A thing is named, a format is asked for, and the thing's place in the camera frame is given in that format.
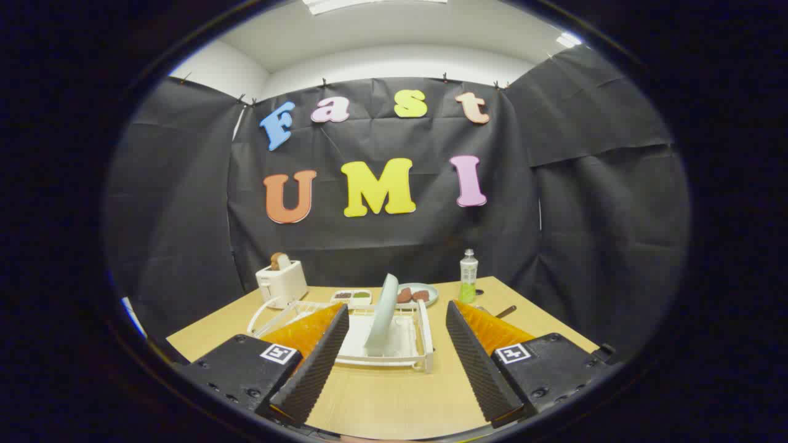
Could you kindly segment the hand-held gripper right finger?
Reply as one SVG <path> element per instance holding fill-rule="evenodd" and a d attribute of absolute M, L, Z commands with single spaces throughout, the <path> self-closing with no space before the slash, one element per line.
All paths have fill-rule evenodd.
<path fill-rule="evenodd" d="M 493 427 L 568 402 L 613 367 L 613 348 L 585 351 L 552 332 L 533 337 L 475 306 L 451 301 L 446 328 L 484 419 Z"/>

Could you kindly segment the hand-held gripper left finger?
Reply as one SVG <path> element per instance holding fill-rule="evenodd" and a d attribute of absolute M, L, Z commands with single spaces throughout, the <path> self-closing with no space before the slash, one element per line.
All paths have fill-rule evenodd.
<path fill-rule="evenodd" d="M 219 401 L 288 425 L 309 418 L 349 330 L 347 305 L 329 305 L 262 338 L 237 334 L 179 374 Z"/>

